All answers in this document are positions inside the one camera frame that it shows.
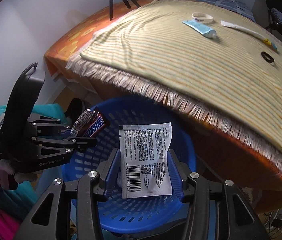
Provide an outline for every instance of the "metal screw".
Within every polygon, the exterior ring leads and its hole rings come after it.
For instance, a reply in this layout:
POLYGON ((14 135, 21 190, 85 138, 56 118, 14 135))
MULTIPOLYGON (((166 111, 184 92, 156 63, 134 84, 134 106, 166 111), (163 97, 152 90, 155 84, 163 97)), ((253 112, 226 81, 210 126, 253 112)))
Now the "metal screw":
POLYGON ((62 183, 62 179, 54 179, 54 185, 60 185, 62 183))
POLYGON ((227 185, 227 186, 233 186, 234 185, 234 182, 233 181, 231 181, 230 179, 227 179, 226 181, 225 181, 225 184, 227 185))
POLYGON ((200 175, 199 175, 197 172, 191 172, 191 173, 190 173, 190 177, 191 177, 192 179, 197 179, 199 176, 200 176, 200 175))
POLYGON ((91 177, 91 178, 97 177, 98 176, 98 172, 91 171, 91 172, 88 173, 88 176, 91 177))

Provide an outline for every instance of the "blue gripper pad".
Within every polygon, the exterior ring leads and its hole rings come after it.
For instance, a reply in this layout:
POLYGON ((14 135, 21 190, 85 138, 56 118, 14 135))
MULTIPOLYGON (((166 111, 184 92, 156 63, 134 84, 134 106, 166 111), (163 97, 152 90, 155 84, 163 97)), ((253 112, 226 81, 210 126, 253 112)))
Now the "blue gripper pad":
POLYGON ((172 189, 174 195, 181 201, 184 197, 183 189, 182 189, 182 180, 179 175, 178 169, 172 159, 170 151, 167 153, 167 163, 169 169, 169 175, 171 180, 172 189))
POLYGON ((120 153, 120 150, 118 149, 113 159, 112 165, 109 169, 106 180, 105 180, 105 196, 106 197, 110 197, 113 193, 113 190, 115 188, 115 183, 118 177, 118 172, 120 169, 120 163, 121 163, 121 153, 120 153))

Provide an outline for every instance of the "laundry basket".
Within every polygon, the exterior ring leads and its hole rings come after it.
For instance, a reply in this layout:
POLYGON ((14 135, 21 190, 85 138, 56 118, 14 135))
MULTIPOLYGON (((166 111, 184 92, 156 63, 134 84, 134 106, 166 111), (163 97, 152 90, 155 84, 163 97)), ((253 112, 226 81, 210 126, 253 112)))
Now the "laundry basket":
MULTIPOLYGON (((113 148, 119 146, 119 125, 172 123, 172 141, 181 162, 195 171, 195 153, 190 137, 181 130, 178 117, 170 110, 139 97, 121 97, 104 101, 96 107, 108 118, 110 126, 97 136, 98 145, 85 153, 75 152, 70 163, 62 167, 65 181, 81 178, 96 170, 108 159, 113 148)), ((159 227, 169 221, 182 203, 174 195, 122 199, 121 188, 116 185, 105 203, 98 202, 101 227, 115 233, 138 233, 159 227)))

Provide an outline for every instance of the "black oval object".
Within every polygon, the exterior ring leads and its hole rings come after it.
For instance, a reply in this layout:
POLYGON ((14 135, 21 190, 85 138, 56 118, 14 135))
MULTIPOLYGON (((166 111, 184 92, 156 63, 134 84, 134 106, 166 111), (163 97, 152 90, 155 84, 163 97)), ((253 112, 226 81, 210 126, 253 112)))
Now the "black oval object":
POLYGON ((268 63, 273 63, 273 62, 274 62, 274 59, 273 59, 269 54, 267 54, 265 51, 262 51, 262 52, 261 52, 261 56, 262 56, 263 59, 265 59, 268 63))

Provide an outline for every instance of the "person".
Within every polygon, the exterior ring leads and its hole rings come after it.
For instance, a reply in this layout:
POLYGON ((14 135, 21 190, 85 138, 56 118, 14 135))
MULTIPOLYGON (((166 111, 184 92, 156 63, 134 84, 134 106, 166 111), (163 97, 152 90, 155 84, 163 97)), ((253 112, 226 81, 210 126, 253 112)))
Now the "person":
MULTIPOLYGON (((6 106, 0 106, 0 121, 3 118, 5 109, 6 106)), ((58 104, 36 105, 33 108, 33 112, 60 119, 62 123, 69 123, 65 113, 58 104)), ((69 116, 69 114, 71 115, 72 113, 73 111, 71 111, 71 107, 70 110, 68 108, 67 115, 69 116)), ((10 174, 14 174, 9 163, 5 160, 0 160, 0 170, 5 170, 10 174)), ((33 173, 16 174, 15 180, 20 183, 17 190, 10 191, 0 188, 0 240, 13 239, 22 219, 25 218, 33 204, 36 202, 37 196, 29 183, 29 181, 33 181, 36 178, 37 175, 33 173)))

